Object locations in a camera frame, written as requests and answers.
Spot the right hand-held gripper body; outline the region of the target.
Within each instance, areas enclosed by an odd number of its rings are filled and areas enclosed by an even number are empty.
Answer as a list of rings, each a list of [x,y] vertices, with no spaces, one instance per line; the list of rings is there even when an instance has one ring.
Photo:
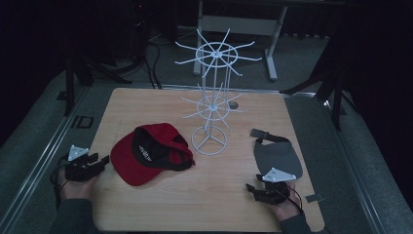
[[[281,204],[290,195],[286,183],[294,179],[296,179],[296,175],[272,168],[269,172],[263,175],[264,189],[259,190],[259,194],[254,195],[254,199],[258,202],[270,205]]]

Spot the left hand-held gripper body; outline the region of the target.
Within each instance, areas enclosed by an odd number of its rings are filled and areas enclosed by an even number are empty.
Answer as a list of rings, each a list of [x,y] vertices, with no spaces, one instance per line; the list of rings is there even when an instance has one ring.
[[[72,181],[83,182],[98,175],[94,171],[94,163],[87,163],[86,158],[89,155],[88,148],[82,148],[71,145],[67,157],[68,164],[64,167],[65,178]]]

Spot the grey sun visor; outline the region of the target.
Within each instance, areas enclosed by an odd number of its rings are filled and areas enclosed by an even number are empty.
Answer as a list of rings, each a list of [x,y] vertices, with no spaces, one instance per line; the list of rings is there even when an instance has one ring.
[[[274,136],[268,132],[252,129],[255,137],[254,158],[261,175],[271,169],[288,174],[284,180],[293,180],[303,175],[303,169],[292,142],[283,136]]]

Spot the red baseball cap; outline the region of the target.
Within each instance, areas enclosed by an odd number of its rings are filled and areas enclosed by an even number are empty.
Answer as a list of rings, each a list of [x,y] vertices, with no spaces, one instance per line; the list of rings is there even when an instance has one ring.
[[[195,165],[187,141],[169,123],[136,127],[114,145],[110,161],[131,186],[143,185],[162,171],[182,172]]]

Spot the white wire hat rack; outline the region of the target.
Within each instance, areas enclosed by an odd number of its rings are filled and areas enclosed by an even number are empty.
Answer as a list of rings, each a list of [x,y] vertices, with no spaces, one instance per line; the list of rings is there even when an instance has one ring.
[[[236,101],[241,94],[230,94],[231,76],[235,74],[241,77],[242,74],[234,68],[234,64],[239,60],[260,61],[261,58],[249,58],[239,55],[238,49],[247,48],[253,42],[233,46],[227,43],[230,32],[226,32],[221,41],[209,42],[202,35],[202,45],[190,47],[176,42],[180,48],[192,50],[195,56],[192,59],[177,61],[176,64],[186,64],[197,62],[201,66],[201,83],[198,85],[200,97],[183,100],[195,105],[195,111],[183,116],[183,119],[200,117],[203,124],[197,128],[190,136],[192,147],[206,156],[220,154],[228,144],[227,131],[232,128],[226,118],[233,112],[244,113],[243,109],[231,109],[228,102]]]

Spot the person's left hand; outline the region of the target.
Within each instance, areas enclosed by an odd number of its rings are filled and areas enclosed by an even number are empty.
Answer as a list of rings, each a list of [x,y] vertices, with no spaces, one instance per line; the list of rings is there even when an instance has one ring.
[[[60,184],[59,195],[62,200],[67,199],[87,199],[92,197],[94,184],[98,176],[83,182],[68,180],[65,178],[65,171],[60,171],[58,183]]]

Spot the person's right hand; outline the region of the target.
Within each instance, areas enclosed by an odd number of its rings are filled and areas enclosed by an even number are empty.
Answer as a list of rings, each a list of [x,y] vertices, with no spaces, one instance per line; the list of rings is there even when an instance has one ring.
[[[295,184],[293,182],[288,182],[287,186],[290,189],[289,198],[286,199],[283,203],[278,205],[268,205],[270,211],[275,215],[276,219],[279,222],[285,221],[294,216],[300,215],[299,199],[296,197],[294,190]]]

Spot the black tripod stand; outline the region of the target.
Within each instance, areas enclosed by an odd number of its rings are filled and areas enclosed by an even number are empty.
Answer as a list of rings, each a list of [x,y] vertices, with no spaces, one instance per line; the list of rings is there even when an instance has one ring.
[[[93,83],[93,78],[89,74],[89,67],[95,68],[117,83],[131,83],[131,81],[119,77],[113,71],[110,71],[108,68],[105,68],[103,65],[85,55],[69,57],[65,63],[65,116],[68,116],[72,112],[75,105],[74,76],[77,76],[81,83],[86,86],[90,86]]]
[[[317,65],[308,80],[299,83],[290,89],[282,90],[281,94],[290,96],[295,95],[303,89],[310,87],[317,82],[321,82],[321,85],[316,92],[316,98],[319,101],[327,101],[330,96],[333,96],[331,121],[335,129],[340,131],[340,111],[345,73],[346,66],[343,64],[333,65],[331,67]]]

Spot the metal floor rail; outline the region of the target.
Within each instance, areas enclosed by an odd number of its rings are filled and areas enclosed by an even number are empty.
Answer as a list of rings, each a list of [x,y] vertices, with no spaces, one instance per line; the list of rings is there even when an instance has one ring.
[[[372,230],[373,234],[386,234],[383,223],[378,216],[377,210],[372,202],[372,199],[367,191],[367,188],[362,181],[357,165],[354,161],[351,150],[346,143],[341,130],[338,130],[332,123],[331,115],[333,111],[332,104],[328,100],[324,100],[320,104],[323,109],[324,116],[329,120],[329,124],[333,129],[335,138],[340,146],[341,153],[343,155],[344,166],[352,182],[353,188],[357,195],[358,201],[367,219],[367,222]]]
[[[49,167],[52,159],[66,136],[69,127],[74,119],[75,112],[79,108],[80,103],[83,101],[85,95],[88,93],[88,88],[81,88],[78,95],[75,97],[76,103],[72,107],[72,110],[67,116],[64,116],[60,121],[56,131],[52,138],[49,140],[45,149],[43,150],[40,158],[23,181],[19,192],[15,199],[0,219],[0,234],[11,234],[17,221],[19,220],[23,210],[25,209],[28,201],[30,200],[33,192],[35,191],[39,181],[44,175],[46,169]]]

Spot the white metal desk frame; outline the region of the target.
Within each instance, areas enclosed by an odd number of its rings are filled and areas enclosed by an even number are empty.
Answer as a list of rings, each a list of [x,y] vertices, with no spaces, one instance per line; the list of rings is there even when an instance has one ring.
[[[264,51],[269,79],[278,80],[276,64],[274,62],[274,51],[282,31],[287,10],[291,7],[305,8],[341,8],[346,4],[346,0],[196,0],[198,2],[198,23],[199,33],[197,43],[202,45],[202,34],[208,32],[233,32],[238,34],[270,36],[272,41],[270,46]],[[255,19],[246,17],[227,17],[218,15],[208,15],[205,13],[206,2],[235,3],[256,6],[276,6],[280,9],[276,13],[276,19]]]

